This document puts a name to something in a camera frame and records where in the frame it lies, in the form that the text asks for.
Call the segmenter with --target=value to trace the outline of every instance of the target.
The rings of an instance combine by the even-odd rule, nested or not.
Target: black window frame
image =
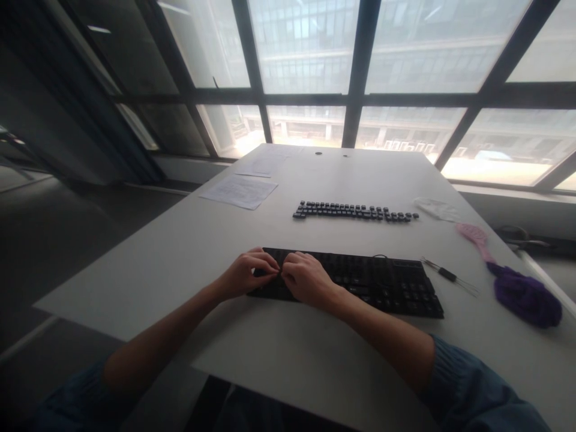
[[[375,107],[447,107],[464,108],[466,111],[451,134],[446,146],[438,156],[435,166],[442,171],[458,144],[483,108],[498,109],[576,109],[576,82],[506,82],[514,71],[560,0],[533,0],[526,13],[502,50],[494,67],[477,93],[454,94],[365,94],[368,69],[376,25],[380,10],[380,0],[360,0],[356,38],[354,43],[350,88],[348,94],[266,94],[260,75],[253,26],[248,0],[231,0],[242,51],[250,80],[249,88],[196,88],[177,47],[168,22],[155,0],[133,0],[172,75],[179,91],[177,95],[131,95],[126,91],[114,69],[92,39],[87,27],[75,14],[68,0],[59,0],[63,9],[80,31],[100,62],[104,65],[121,94],[109,95],[116,104],[124,104],[134,111],[151,136],[156,140],[159,153],[166,152],[166,146],[153,128],[147,123],[139,106],[141,104],[183,104],[188,109],[194,124],[203,140],[208,157],[214,161],[233,162],[234,158],[218,155],[210,135],[204,125],[197,105],[256,105],[259,107],[264,135],[272,142],[272,130],[267,107],[282,106],[345,106],[343,148],[354,148],[358,134],[360,116],[364,106]],[[532,191],[576,195],[576,191],[555,190],[554,187],[576,172],[576,151],[556,164],[533,185],[517,186],[480,181],[449,179],[453,184],[474,185],[509,190]]]

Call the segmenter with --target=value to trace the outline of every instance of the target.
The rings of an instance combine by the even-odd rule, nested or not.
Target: sleeve
[[[550,431],[536,409],[518,398],[478,358],[433,336],[436,357],[420,398],[442,431]]]
[[[70,378],[46,398],[22,430],[118,430],[140,397],[112,393],[103,382],[105,360]]]

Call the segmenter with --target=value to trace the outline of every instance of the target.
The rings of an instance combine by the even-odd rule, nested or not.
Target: ceiling light
[[[112,34],[112,32],[108,29],[104,29],[102,27],[96,27],[96,26],[88,26],[88,28],[92,31],[98,32],[98,33],[107,33],[107,34]]]

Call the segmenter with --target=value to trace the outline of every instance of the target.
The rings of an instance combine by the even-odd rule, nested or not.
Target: purple fabric
[[[486,263],[496,276],[494,291],[500,303],[522,319],[541,328],[556,327],[562,319],[562,305],[544,285],[510,267]]]

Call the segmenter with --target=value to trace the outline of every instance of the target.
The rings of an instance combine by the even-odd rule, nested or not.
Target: table
[[[540,330],[501,306],[479,253],[454,225],[421,213],[409,224],[310,217],[293,220],[300,200],[414,211],[430,197],[454,205],[489,233],[501,265],[528,270],[422,154],[305,147],[272,181],[255,211],[199,197],[262,146],[227,168],[36,307],[123,341],[162,318],[219,276],[243,251],[261,245],[399,259],[421,256],[479,287],[474,298],[427,268],[445,319],[401,317],[481,358],[553,430],[575,424],[576,325]],[[435,430],[432,418],[393,369],[346,325],[290,302],[238,298],[197,328],[177,361],[322,417],[368,431]]]

